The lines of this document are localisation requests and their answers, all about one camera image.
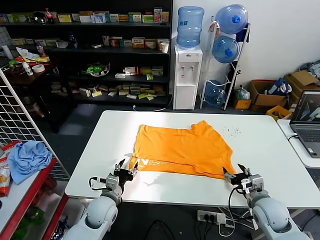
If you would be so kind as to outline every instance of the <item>tape roll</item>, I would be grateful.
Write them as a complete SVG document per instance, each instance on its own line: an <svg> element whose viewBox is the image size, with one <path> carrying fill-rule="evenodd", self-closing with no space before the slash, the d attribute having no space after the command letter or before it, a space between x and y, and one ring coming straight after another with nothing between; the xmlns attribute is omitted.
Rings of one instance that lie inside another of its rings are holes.
<svg viewBox="0 0 320 240"><path fill-rule="evenodd" d="M32 70L35 72L35 73L41 73L43 72L45 69L45 66L43 66L42 64L39 64L39 65L35 65L32 67Z"/></svg>

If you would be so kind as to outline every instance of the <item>laptop keyboard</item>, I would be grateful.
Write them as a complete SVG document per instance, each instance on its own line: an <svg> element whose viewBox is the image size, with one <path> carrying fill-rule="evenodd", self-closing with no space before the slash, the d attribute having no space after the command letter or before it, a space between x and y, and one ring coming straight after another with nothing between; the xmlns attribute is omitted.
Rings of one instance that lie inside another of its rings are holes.
<svg viewBox="0 0 320 240"><path fill-rule="evenodd" d="M295 131L307 143L320 143L320 129L296 129Z"/></svg>

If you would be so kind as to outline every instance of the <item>orange t-shirt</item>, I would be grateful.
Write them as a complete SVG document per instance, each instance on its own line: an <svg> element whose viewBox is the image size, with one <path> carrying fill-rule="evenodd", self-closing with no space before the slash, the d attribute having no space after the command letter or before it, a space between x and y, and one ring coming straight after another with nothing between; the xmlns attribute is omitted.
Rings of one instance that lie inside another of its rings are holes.
<svg viewBox="0 0 320 240"><path fill-rule="evenodd" d="M130 167L138 162L139 171L158 171L223 179L225 167L235 174L232 149L206 121L191 129L141 125Z"/></svg>

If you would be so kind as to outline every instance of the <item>water dispenser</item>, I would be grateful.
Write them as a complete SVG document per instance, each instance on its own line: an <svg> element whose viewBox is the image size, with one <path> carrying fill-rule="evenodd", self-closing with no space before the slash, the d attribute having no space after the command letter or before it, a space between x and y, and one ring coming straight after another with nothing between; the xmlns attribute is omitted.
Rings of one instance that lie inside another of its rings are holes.
<svg viewBox="0 0 320 240"><path fill-rule="evenodd" d="M182 49L174 46L173 109L195 109L203 53L199 46Z"/></svg>

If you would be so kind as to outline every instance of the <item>white wire rack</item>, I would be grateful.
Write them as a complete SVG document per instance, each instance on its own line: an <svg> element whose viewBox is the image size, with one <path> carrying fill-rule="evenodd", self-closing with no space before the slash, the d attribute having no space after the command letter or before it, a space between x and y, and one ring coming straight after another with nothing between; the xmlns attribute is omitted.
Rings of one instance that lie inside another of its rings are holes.
<svg viewBox="0 0 320 240"><path fill-rule="evenodd" d="M0 77L2 79L0 79L0 144L6 145L15 140L22 143L29 140L44 143L56 159L50 175L57 181L69 181L70 174L40 132L1 69Z"/></svg>
<svg viewBox="0 0 320 240"><path fill-rule="evenodd" d="M250 32L251 24L248 23L248 26L246 28L244 28L244 30L246 30L245 37L244 37L243 44L242 44L241 49L240 49L240 53L239 53L239 57L238 57L236 66L234 66L232 62L230 63L230 66L234 70L234 74L232 76L232 79L229 80L228 76L225 75L225 82L224 83L215 84L211 80L208 79L208 72L209 72L211 58L213 58L212 48L214 46L214 42L215 42L216 36L221 31L221 29L219 27L219 24L216 21L213 21L213 19L211 19L211 20L212 20L212 23L209 26L208 41L207 41L207 46L205 48L205 52L204 52L204 56L203 56L203 61L202 61L203 65L202 65L201 75L200 75L200 81L204 83L203 84L202 93L201 93L201 97L200 97L200 100L201 100L200 109L202 109L203 103L206 102L205 92L206 92L207 83L210 83L210 84L212 84L214 86L217 86L217 87L223 87L223 86L226 86L227 84L231 84L230 88L229 88L229 91L227 93L227 96L226 96L226 100L225 100L224 106L222 108L223 110L226 110L230 95L232 93L232 88L233 88L234 82L236 80L237 75L240 74L240 69L239 69L240 68L240 63L241 63L240 60L242 59L241 56L242 56L242 54L243 54L243 52L245 50L245 46L246 46L247 40L249 39L249 32Z"/></svg>

